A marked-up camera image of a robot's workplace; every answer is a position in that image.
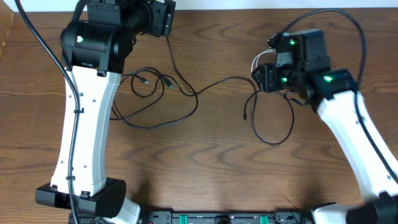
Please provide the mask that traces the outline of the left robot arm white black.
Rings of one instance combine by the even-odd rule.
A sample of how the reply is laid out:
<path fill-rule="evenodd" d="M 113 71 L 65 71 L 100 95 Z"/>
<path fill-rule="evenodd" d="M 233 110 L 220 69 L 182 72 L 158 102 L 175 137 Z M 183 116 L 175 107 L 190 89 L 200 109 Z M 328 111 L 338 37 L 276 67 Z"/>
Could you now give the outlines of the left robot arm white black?
<path fill-rule="evenodd" d="M 51 181 L 36 190 L 37 203 L 74 209 L 83 223 L 137 223 L 140 206 L 126 183 L 109 178 L 105 147 L 111 105 L 126 57 L 140 32 L 170 33 L 174 1 L 79 1 L 62 31 L 66 108 L 62 144 Z"/>

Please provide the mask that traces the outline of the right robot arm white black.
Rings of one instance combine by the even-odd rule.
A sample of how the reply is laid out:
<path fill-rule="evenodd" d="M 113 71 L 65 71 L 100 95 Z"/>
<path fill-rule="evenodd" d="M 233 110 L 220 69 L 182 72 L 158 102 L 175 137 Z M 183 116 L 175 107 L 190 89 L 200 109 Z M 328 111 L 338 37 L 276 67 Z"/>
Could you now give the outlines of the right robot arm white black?
<path fill-rule="evenodd" d="M 260 91 L 297 93 L 326 123 L 357 180 L 364 205 L 329 203 L 311 209 L 302 223 L 397 223 L 397 160 L 367 112 L 358 84 L 345 69 L 332 70 L 320 29 L 283 33 L 270 47 L 274 63 L 254 59 Z"/>

